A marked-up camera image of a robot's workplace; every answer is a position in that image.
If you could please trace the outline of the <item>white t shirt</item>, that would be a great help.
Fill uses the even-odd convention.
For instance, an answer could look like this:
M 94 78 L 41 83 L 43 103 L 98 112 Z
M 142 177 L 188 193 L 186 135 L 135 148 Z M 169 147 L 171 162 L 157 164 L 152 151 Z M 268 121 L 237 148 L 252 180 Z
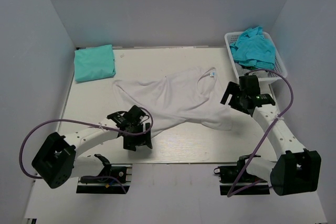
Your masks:
M 230 108 L 221 104 L 224 89 L 214 67 L 194 67 L 160 80 L 116 80 L 112 87 L 121 108 L 136 105 L 152 114 L 153 137 L 184 122 L 220 131 L 232 128 Z

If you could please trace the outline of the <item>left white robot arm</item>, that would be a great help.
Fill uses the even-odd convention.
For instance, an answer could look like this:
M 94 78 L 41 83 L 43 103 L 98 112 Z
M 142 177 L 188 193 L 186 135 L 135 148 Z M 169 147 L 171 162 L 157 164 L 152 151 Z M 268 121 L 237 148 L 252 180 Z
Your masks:
M 152 148 L 151 129 L 153 116 L 134 105 L 128 111 L 109 114 L 97 124 L 70 120 L 85 125 L 86 129 L 68 135 L 53 132 L 47 136 L 32 161 L 32 167 L 52 189 L 68 179 L 78 177 L 85 183 L 114 181 L 122 186 L 120 175 L 112 175 L 112 165 L 101 154 L 84 156 L 84 153 L 106 141 L 123 139 L 123 148 L 136 151 L 138 146 Z

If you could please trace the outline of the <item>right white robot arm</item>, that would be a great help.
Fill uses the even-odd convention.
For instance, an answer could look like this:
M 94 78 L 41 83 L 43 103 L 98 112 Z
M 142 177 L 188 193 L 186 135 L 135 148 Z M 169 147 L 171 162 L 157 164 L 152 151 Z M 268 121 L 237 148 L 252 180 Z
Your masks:
M 261 93 L 255 75 L 241 76 L 238 83 L 230 81 L 221 104 L 250 115 L 264 132 L 251 154 L 241 156 L 235 166 L 219 167 L 221 183 L 230 185 L 228 197 L 259 183 L 268 183 L 279 196 L 317 190 L 320 154 L 297 140 L 271 95 Z

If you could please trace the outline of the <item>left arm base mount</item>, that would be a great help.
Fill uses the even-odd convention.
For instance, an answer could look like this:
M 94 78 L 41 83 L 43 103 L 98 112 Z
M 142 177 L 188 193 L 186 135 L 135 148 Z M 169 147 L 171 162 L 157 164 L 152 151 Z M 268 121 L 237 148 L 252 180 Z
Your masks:
M 97 176 L 81 177 L 77 183 L 77 194 L 123 195 L 131 186 L 132 165 L 108 165 Z

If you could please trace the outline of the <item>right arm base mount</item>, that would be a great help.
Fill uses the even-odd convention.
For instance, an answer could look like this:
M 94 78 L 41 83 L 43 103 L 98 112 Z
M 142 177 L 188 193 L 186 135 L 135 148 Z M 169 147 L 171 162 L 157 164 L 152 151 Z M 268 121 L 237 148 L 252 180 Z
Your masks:
M 245 165 L 245 161 L 248 160 L 249 155 L 241 156 L 235 164 L 226 164 L 222 166 L 216 167 L 213 172 L 214 175 L 219 177 L 219 189 L 220 195 L 226 196 L 234 183 L 236 177 L 242 170 Z M 233 191 L 239 190 L 244 186 L 255 183 L 259 181 L 260 178 L 255 175 L 250 175 L 246 171 L 244 171 L 243 175 L 239 179 L 237 185 L 233 189 Z M 237 196 L 252 196 L 252 195 L 269 195 L 271 187 L 269 184 L 262 180 L 260 183 L 249 187 L 245 190 L 238 192 Z

